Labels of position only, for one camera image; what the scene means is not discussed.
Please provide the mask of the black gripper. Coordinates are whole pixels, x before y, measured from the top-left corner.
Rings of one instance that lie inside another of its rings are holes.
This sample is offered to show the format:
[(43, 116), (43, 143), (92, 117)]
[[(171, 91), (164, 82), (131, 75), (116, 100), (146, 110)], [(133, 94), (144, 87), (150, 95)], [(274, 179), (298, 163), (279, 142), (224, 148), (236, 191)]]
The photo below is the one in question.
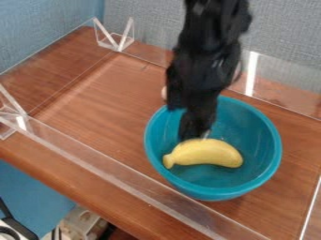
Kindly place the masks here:
[(199, 138), (210, 130), (215, 120), (216, 98), (226, 87), (240, 77), (240, 44), (234, 43), (218, 52), (187, 52), (178, 48), (167, 76), (167, 107), (186, 112), (179, 123), (182, 141)]

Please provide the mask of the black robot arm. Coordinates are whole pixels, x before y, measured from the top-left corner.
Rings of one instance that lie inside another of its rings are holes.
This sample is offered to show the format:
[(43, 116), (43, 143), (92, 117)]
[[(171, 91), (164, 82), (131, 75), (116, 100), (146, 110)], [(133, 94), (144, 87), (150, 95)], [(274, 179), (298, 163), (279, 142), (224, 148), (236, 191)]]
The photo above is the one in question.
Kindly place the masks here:
[(186, 18), (163, 88), (167, 108), (183, 109), (182, 141), (210, 132), (220, 92), (239, 78), (242, 34), (251, 24), (249, 0), (184, 0)]

